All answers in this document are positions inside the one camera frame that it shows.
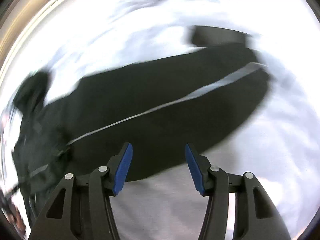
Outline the black garment with white stripes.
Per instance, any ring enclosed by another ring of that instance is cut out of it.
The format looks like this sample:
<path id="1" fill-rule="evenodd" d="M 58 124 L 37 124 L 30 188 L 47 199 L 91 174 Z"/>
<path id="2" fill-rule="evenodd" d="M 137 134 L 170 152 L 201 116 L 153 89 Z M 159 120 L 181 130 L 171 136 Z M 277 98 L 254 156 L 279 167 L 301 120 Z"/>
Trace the black garment with white stripes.
<path id="1" fill-rule="evenodd" d="M 49 72 L 28 77 L 13 99 L 22 122 L 12 157 L 29 224 L 66 173 L 91 173 L 126 142 L 127 181 L 180 165 L 189 142 L 199 152 L 218 144 L 255 111 L 269 79 L 244 40 L 90 75 L 49 104 Z"/>

